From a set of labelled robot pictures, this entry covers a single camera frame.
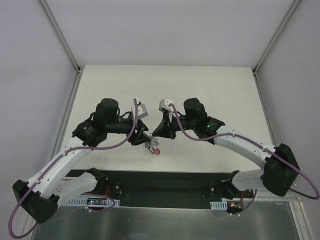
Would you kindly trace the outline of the key organiser with red handle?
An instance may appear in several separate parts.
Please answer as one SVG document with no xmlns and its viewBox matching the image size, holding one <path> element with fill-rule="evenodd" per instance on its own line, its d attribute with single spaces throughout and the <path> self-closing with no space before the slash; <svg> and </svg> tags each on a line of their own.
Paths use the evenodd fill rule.
<svg viewBox="0 0 320 240">
<path fill-rule="evenodd" d="M 148 136 L 149 140 L 145 143 L 145 148 L 148 149 L 153 155 L 159 156 L 161 151 L 159 149 L 159 141 L 151 134 Z"/>
</svg>

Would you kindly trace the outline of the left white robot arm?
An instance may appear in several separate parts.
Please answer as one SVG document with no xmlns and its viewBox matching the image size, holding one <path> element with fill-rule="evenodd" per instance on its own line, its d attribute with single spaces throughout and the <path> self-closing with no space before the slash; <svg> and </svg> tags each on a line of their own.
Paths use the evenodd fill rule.
<svg viewBox="0 0 320 240">
<path fill-rule="evenodd" d="M 13 192 L 18 206 L 22 207 L 38 224 L 48 221 L 64 202 L 86 192 L 102 194 L 106 188 L 106 177 L 96 168 L 69 183 L 62 179 L 83 158 L 94 150 L 108 134 L 124 134 L 123 143 L 137 146 L 150 139 L 145 134 L 147 127 L 142 118 L 148 115 L 143 103 L 134 99 L 128 117 L 120 115 L 119 103 L 112 98 L 104 98 L 86 120 L 79 123 L 71 137 L 45 167 L 27 181 L 17 180 Z"/>
</svg>

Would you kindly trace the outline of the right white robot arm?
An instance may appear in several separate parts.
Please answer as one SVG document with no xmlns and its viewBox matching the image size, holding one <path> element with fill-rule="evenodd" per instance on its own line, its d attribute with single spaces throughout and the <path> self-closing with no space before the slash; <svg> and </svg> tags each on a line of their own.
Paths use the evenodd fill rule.
<svg viewBox="0 0 320 240">
<path fill-rule="evenodd" d="M 256 170 L 230 173 L 227 179 L 213 187 L 214 192 L 226 199 L 233 199 L 249 189 L 266 189 L 284 197 L 296 180 L 299 165 L 291 148 L 285 144 L 265 145 L 243 136 L 223 121 L 208 116 L 197 98 L 184 101 L 184 114 L 174 111 L 173 102 L 162 99 L 159 110 L 162 120 L 152 136 L 175 139 L 177 132 L 193 131 L 195 140 L 227 148 L 256 164 Z"/>
</svg>

